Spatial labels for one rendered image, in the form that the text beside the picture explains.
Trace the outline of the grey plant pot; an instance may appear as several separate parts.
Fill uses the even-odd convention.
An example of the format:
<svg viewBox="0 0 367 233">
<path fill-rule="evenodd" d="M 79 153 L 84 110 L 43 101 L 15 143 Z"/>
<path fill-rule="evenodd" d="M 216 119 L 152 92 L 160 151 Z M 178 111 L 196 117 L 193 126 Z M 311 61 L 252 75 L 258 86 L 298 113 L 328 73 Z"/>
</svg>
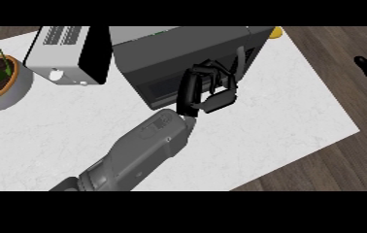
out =
<svg viewBox="0 0 367 233">
<path fill-rule="evenodd" d="M 32 72 L 23 63 L 10 55 L 0 56 L 0 63 L 4 63 L 4 60 L 13 70 L 7 82 L 0 85 L 0 111 L 10 108 L 23 99 L 32 85 Z"/>
</svg>

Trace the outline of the yellow fruit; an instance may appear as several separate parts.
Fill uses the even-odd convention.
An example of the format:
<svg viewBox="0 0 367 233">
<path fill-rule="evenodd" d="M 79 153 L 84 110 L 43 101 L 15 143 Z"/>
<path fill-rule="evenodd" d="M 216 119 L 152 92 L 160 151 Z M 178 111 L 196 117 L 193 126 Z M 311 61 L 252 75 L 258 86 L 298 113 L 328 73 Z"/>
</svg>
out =
<svg viewBox="0 0 367 233">
<path fill-rule="evenodd" d="M 270 34 L 270 39 L 280 38 L 283 36 L 283 34 L 284 34 L 283 28 L 280 26 L 275 26 L 274 30 L 272 30 L 272 32 Z"/>
</svg>

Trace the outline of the dark grey microwave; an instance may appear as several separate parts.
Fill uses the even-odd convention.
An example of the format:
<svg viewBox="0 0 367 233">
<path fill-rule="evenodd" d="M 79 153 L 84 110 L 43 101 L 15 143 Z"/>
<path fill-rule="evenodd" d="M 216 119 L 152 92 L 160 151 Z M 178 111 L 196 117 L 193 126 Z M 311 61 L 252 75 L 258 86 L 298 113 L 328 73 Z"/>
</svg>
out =
<svg viewBox="0 0 367 233">
<path fill-rule="evenodd" d="M 147 107 L 175 103 L 184 70 L 205 60 L 227 68 L 236 52 L 249 66 L 264 47 L 271 26 L 112 26 L 116 67 Z"/>
</svg>

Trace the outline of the green plant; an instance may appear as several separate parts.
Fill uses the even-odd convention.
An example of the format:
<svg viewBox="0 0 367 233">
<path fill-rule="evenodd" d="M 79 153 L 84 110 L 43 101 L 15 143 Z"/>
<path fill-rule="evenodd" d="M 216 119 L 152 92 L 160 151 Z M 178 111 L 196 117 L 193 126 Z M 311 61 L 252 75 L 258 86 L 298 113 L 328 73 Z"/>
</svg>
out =
<svg viewBox="0 0 367 233">
<path fill-rule="evenodd" d="M 0 50 L 0 89 L 4 88 L 13 76 L 15 65 L 6 54 Z"/>
</svg>

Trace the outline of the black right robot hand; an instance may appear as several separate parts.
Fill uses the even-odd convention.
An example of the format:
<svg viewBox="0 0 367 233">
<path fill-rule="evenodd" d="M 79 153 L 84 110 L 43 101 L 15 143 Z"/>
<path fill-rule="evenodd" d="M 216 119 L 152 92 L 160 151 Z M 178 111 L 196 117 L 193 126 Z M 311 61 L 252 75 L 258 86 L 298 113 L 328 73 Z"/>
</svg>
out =
<svg viewBox="0 0 367 233">
<path fill-rule="evenodd" d="M 362 56 L 355 56 L 354 57 L 354 63 L 359 67 L 364 75 L 367 76 L 367 58 Z"/>
</svg>

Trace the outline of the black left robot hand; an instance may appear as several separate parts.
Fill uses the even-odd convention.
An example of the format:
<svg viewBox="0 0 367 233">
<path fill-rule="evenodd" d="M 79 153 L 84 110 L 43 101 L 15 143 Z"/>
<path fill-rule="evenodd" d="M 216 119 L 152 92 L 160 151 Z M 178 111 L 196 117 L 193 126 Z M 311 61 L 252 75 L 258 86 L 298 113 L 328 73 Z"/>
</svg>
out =
<svg viewBox="0 0 367 233">
<path fill-rule="evenodd" d="M 211 79 L 211 96 L 200 101 L 202 78 Z M 236 69 L 227 69 L 218 61 L 206 59 L 193 64 L 183 73 L 177 96 L 177 113 L 185 117 L 197 117 L 197 112 L 206 114 L 225 108 L 236 102 Z"/>
</svg>

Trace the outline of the white and black appliance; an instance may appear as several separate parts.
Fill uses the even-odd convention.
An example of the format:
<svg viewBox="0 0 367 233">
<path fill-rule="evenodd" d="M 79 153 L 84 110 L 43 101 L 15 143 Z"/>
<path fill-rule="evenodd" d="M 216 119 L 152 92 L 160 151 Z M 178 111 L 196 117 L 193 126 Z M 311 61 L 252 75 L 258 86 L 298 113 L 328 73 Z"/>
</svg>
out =
<svg viewBox="0 0 367 233">
<path fill-rule="evenodd" d="M 110 59 L 107 26 L 41 26 L 23 65 L 54 84 L 104 84 Z"/>
</svg>

